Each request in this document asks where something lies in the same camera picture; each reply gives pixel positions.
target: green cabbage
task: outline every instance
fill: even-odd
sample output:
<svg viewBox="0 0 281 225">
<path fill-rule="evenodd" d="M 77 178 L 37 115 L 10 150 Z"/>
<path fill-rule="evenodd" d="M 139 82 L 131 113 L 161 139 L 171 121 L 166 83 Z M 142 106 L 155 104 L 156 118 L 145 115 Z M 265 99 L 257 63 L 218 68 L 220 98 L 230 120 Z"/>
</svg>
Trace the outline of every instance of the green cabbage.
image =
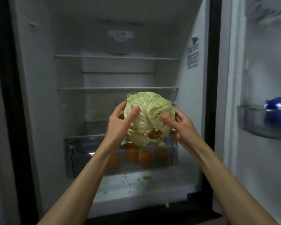
<svg viewBox="0 0 281 225">
<path fill-rule="evenodd" d="M 164 146 L 163 138 L 169 135 L 172 127 L 166 125 L 161 116 L 168 115 L 175 119 L 172 102 L 149 91 L 128 94 L 126 101 L 125 118 L 135 106 L 140 107 L 139 115 L 132 121 L 127 132 L 127 140 L 138 146 L 148 146 L 153 142 Z"/>
</svg>

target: refrigerator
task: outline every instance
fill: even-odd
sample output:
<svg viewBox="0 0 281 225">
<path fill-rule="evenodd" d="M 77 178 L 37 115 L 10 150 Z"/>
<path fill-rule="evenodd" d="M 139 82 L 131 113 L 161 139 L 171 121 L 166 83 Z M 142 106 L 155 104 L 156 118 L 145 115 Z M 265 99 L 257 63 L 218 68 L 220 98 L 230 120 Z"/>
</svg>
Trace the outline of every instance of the refrigerator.
<svg viewBox="0 0 281 225">
<path fill-rule="evenodd" d="M 2 0 L 0 86 L 22 224 L 42 218 L 96 153 L 114 108 L 142 91 L 190 117 L 281 224 L 281 134 L 262 107 L 281 96 L 281 0 Z M 222 216 L 199 164 L 165 143 L 164 161 L 146 148 L 151 163 L 127 161 L 120 146 L 89 223 Z"/>
</svg>

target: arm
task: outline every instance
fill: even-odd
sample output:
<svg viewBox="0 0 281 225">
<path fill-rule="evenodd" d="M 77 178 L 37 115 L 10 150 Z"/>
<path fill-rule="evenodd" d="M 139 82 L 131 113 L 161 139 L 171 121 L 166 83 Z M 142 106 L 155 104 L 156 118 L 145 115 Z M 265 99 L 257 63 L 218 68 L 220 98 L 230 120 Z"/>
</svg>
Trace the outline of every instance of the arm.
<svg viewBox="0 0 281 225">
<path fill-rule="evenodd" d="M 122 109 L 125 106 L 126 102 L 123 102 L 116 107 L 109 117 L 105 138 L 96 153 L 67 191 L 44 215 L 38 225 L 75 225 L 84 223 L 102 180 L 105 166 L 111 154 L 118 149 L 132 120 L 139 113 L 139 107 L 135 106 L 128 117 L 122 120 Z"/>
<path fill-rule="evenodd" d="M 172 136 L 200 163 L 230 223 L 232 225 L 278 225 L 276 220 L 217 158 L 199 136 L 192 121 L 178 109 L 175 109 L 175 113 L 176 121 L 165 115 L 162 119 L 177 130 L 171 133 Z"/>
</svg>

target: forearm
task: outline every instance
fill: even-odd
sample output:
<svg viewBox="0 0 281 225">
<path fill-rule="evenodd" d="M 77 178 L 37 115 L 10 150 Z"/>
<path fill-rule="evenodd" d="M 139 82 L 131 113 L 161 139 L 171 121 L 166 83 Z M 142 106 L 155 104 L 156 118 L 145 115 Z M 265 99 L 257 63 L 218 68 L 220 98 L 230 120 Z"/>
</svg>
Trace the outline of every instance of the forearm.
<svg viewBox="0 0 281 225">
<path fill-rule="evenodd" d="M 278 224 L 203 141 L 194 148 L 207 180 L 232 225 Z"/>
<path fill-rule="evenodd" d="M 72 185 L 38 223 L 83 224 L 92 206 L 109 160 L 108 144 L 104 142 L 90 159 Z"/>
</svg>

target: person's left hand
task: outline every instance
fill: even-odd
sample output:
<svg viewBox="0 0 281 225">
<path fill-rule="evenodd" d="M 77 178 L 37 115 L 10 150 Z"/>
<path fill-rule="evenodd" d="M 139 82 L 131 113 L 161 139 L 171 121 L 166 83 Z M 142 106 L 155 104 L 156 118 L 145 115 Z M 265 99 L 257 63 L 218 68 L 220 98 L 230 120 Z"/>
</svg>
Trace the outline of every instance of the person's left hand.
<svg viewBox="0 0 281 225">
<path fill-rule="evenodd" d="M 109 116 L 108 127 L 103 142 L 114 151 L 118 149 L 121 141 L 126 135 L 131 122 L 138 116 L 140 112 L 139 106 L 135 106 L 129 115 L 124 119 L 124 111 L 127 102 L 122 102 L 116 107 L 114 112 Z"/>
</svg>

